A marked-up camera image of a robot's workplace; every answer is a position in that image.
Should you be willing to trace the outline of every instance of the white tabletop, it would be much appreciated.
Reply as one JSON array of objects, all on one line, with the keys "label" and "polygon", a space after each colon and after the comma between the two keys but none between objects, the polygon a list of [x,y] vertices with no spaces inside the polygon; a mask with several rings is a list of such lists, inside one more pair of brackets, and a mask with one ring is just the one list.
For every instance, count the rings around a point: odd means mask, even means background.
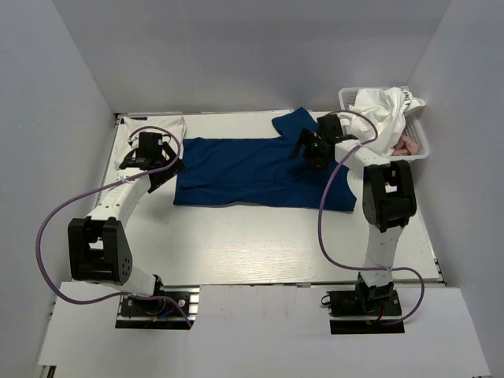
[{"label": "white tabletop", "polygon": [[[78,299],[113,289],[63,283]],[[399,288],[403,311],[419,289]],[[188,331],[115,329],[118,298],[92,306],[58,299],[39,356],[61,378],[370,377],[487,375],[457,288],[428,288],[403,334],[331,335],[322,287],[208,286]]]},{"label": "white tabletop", "polygon": [[[186,138],[275,138],[278,134],[271,119],[287,113],[184,115]],[[319,117],[324,113],[312,114]],[[118,134],[124,132],[124,125],[118,127]],[[112,160],[107,183],[116,177]],[[355,212],[326,211],[324,242],[334,259],[362,265],[369,233],[361,208],[362,182],[349,173],[349,185],[358,199]],[[315,209],[174,206],[175,187],[176,180],[170,180],[153,194],[145,195],[126,227],[135,264],[158,274],[166,285],[330,283],[356,279],[356,272],[336,268],[322,256]],[[399,240],[395,266],[414,268],[426,280],[439,278],[420,210]],[[407,272],[394,272],[394,277],[414,278]]]}]

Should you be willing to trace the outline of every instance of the white plastic basket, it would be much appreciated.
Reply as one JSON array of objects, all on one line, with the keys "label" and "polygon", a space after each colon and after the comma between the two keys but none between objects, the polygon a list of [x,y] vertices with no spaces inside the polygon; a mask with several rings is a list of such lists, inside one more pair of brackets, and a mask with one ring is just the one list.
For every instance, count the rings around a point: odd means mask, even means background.
[{"label": "white plastic basket", "polygon": [[[338,93],[339,106],[341,109],[349,109],[350,105],[355,103],[355,98],[359,89],[364,87],[354,87],[354,88],[343,88]],[[386,156],[385,158],[389,160],[407,160],[413,161],[417,159],[425,159],[430,150],[428,148],[427,139],[425,138],[424,131],[420,121],[417,119],[415,114],[411,114],[406,117],[406,126],[404,127],[403,135],[410,137],[418,145],[418,154],[410,156]]]}]

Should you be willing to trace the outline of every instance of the pink cloth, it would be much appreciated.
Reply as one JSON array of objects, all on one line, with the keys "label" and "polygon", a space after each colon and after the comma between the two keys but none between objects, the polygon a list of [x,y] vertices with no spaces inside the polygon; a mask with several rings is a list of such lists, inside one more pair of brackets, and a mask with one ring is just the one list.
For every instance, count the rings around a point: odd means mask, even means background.
[{"label": "pink cloth", "polygon": [[401,135],[401,139],[394,146],[392,156],[407,156],[418,154],[418,145],[409,137]]}]

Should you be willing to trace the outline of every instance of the blue t-shirt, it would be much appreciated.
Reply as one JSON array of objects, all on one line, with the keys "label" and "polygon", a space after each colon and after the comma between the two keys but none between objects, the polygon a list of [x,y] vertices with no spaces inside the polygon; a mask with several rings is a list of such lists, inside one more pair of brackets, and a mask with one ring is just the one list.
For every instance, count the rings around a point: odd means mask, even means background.
[{"label": "blue t-shirt", "polygon": [[[273,139],[185,139],[186,168],[177,176],[173,203],[216,206],[245,202],[318,209],[336,163],[327,170],[316,170],[302,153],[289,158],[301,130],[315,131],[317,122],[300,108],[272,123],[280,134]],[[354,210],[356,198],[348,187],[347,172],[347,167],[338,172],[325,209]]]}]

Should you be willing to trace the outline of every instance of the white wall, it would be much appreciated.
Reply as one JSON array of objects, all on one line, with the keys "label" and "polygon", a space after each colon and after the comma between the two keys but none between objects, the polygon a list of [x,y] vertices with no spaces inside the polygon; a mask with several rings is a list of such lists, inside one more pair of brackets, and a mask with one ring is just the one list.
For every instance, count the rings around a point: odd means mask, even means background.
[{"label": "white wall", "polygon": [[404,84],[450,0],[54,0],[115,112],[335,108]]},{"label": "white wall", "polygon": [[432,152],[417,195],[443,273],[504,377],[504,2],[456,0],[409,81]]},{"label": "white wall", "polygon": [[[56,205],[96,185],[113,115],[50,0],[0,1],[0,376],[32,375],[53,295],[35,262],[35,235]],[[66,227],[43,240],[56,281],[69,278]]]}]

